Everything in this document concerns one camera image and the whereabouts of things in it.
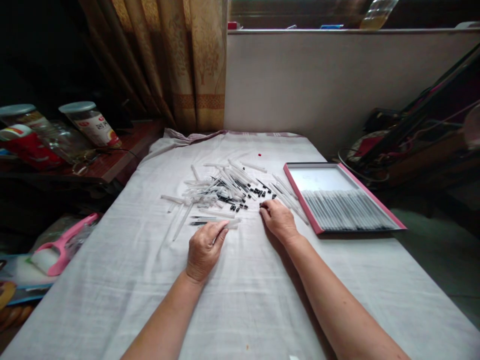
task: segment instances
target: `white tablecloth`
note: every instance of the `white tablecloth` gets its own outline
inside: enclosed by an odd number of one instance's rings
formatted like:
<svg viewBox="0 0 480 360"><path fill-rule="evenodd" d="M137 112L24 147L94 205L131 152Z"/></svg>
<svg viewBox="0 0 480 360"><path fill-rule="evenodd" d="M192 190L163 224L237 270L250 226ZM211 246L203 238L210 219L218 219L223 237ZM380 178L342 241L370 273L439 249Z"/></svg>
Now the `white tablecloth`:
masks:
<svg viewBox="0 0 480 360"><path fill-rule="evenodd" d="M306 138L293 134L227 132L190 145L160 139L2 359L118 359L185 267L197 229L185 225L175 242L165 239L175 212L167 214L171 203L160 195L180 196L183 181L194 179L191 164L206 177L214 168L203 163L240 157L268 169L248 172L269 181L272 173L286 180L286 162L325 160ZM298 275L278 243L268 239L258 203L250 203L237 213L242 223L228 233L180 358L329 357L332 350ZM199 214L196 208L191 212ZM480 357L480 333L396 239L319 239L297 215L295 222L413 359Z"/></svg>

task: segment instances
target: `glass jar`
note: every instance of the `glass jar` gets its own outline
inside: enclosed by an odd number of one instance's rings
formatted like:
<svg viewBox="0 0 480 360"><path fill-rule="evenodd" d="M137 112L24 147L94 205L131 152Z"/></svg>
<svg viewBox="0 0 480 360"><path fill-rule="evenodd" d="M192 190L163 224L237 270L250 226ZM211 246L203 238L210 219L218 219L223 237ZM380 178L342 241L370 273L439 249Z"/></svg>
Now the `glass jar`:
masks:
<svg viewBox="0 0 480 360"><path fill-rule="evenodd" d="M77 130L62 121L50 122L55 129L42 142L69 164L93 158L96 154L90 142Z"/></svg>
<svg viewBox="0 0 480 360"><path fill-rule="evenodd" d="M373 0L360 24L362 30L380 30L399 0Z"/></svg>
<svg viewBox="0 0 480 360"><path fill-rule="evenodd" d="M119 148L122 142L92 101L62 105L58 110L97 147Z"/></svg>
<svg viewBox="0 0 480 360"><path fill-rule="evenodd" d="M27 125L39 138L55 132L52 124L32 104L17 104L0 107L0 120L10 127L16 124Z"/></svg>

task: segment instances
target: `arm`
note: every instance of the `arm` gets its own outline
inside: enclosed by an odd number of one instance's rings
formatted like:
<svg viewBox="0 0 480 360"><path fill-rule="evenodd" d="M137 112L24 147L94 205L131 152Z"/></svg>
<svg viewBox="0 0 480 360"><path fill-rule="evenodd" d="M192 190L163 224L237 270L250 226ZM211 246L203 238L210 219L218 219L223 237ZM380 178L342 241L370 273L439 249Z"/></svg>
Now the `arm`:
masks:
<svg viewBox="0 0 480 360"><path fill-rule="evenodd" d="M177 359L205 282L217 263L228 221L209 222L190 239L188 264L123 355L129 359Z"/></svg>
<svg viewBox="0 0 480 360"><path fill-rule="evenodd" d="M285 246L316 318L339 359L409 359L301 236L292 213L277 200L260 213Z"/></svg>

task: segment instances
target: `pink lint roller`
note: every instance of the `pink lint roller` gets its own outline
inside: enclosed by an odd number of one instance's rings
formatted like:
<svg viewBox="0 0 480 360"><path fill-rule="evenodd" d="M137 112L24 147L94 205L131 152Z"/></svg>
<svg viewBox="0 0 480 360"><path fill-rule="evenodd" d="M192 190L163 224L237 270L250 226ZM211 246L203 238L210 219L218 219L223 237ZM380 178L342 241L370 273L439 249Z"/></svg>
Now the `pink lint roller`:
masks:
<svg viewBox="0 0 480 360"><path fill-rule="evenodd" d="M60 275L70 262L65 245L84 225L91 225L98 218L99 215L94 212L73 225L57 241L43 244L31 256L31 262L48 276Z"/></svg>

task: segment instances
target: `pink box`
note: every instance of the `pink box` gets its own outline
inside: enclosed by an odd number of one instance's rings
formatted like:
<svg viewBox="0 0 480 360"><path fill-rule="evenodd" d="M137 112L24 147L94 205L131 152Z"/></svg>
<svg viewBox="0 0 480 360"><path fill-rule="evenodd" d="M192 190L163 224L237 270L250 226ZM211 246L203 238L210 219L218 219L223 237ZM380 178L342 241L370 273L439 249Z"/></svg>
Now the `pink box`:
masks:
<svg viewBox="0 0 480 360"><path fill-rule="evenodd" d="M293 191L298 197L308 220L316 234L329 233L358 233L384 232L406 230L407 227L373 195L348 169L336 162L287 162L283 167L286 177L290 181ZM317 221L314 211L302 195L303 191L345 191L362 190L371 201L378 216L385 216L384 221L391 224L389 229L323 229Z"/></svg>

